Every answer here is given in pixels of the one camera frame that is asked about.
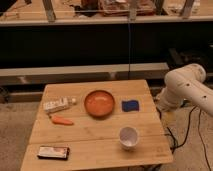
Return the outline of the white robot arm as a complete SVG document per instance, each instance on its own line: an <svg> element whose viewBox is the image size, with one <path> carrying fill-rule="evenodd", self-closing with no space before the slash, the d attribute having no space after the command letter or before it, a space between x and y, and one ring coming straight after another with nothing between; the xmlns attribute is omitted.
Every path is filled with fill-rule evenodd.
<svg viewBox="0 0 213 171"><path fill-rule="evenodd" d="M213 89L203 84L205 79L205 69L196 63L169 71L164 77L165 87L157 95L158 108L176 110L187 99L213 117Z"/></svg>

